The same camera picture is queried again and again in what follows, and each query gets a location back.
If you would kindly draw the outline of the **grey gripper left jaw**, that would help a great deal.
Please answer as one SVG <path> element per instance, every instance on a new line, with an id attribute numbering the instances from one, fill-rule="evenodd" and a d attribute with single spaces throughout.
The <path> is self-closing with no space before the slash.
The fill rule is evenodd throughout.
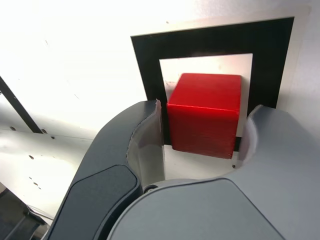
<path id="1" fill-rule="evenodd" d="M 138 102 L 110 120 L 85 153 L 48 240 L 105 240 L 145 186 L 165 179 L 162 108 Z"/>

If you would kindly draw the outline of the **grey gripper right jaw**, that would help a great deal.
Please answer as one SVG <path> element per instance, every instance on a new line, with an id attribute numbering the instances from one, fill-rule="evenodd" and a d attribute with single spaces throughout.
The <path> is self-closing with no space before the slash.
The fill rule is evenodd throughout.
<path id="1" fill-rule="evenodd" d="M 135 200 L 110 240 L 317 240 L 320 147 L 289 113 L 248 116 L 236 169 L 158 187 Z"/>

